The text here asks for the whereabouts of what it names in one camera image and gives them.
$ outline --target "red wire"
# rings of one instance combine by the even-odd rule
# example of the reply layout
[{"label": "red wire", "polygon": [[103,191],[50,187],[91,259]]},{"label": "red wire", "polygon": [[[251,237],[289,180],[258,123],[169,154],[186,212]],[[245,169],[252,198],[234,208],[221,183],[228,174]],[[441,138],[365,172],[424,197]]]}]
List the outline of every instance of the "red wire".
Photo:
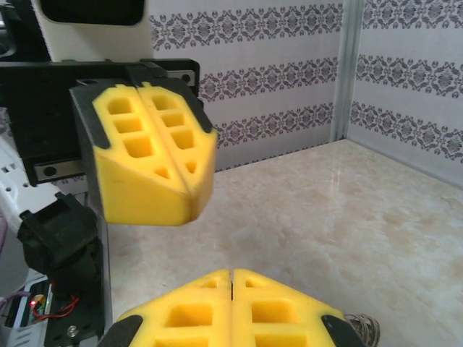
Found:
[{"label": "red wire", "polygon": [[71,296],[71,299],[73,300],[73,302],[71,304],[67,305],[66,307],[63,307],[62,309],[60,309],[56,314],[43,314],[43,315],[40,315],[39,313],[36,312],[35,307],[33,308],[32,312],[33,312],[34,316],[37,317],[37,320],[46,320],[48,318],[62,318],[62,317],[69,316],[72,313],[72,311],[74,311],[75,305],[80,300],[80,298],[76,298],[74,296]]}]

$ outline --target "yellow foam gripper pad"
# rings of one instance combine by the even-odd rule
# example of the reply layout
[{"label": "yellow foam gripper pad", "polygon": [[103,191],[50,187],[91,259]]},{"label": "yellow foam gripper pad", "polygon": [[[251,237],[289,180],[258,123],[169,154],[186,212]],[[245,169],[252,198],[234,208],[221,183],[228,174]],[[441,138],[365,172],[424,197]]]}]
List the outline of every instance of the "yellow foam gripper pad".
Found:
[{"label": "yellow foam gripper pad", "polygon": [[71,90],[89,190],[109,223],[178,226],[209,200],[217,133],[179,83]]},{"label": "yellow foam gripper pad", "polygon": [[130,346],[349,346],[336,345],[323,322],[345,323],[339,310],[250,270],[235,270],[231,281],[219,270],[124,313],[119,321],[143,319]]}]

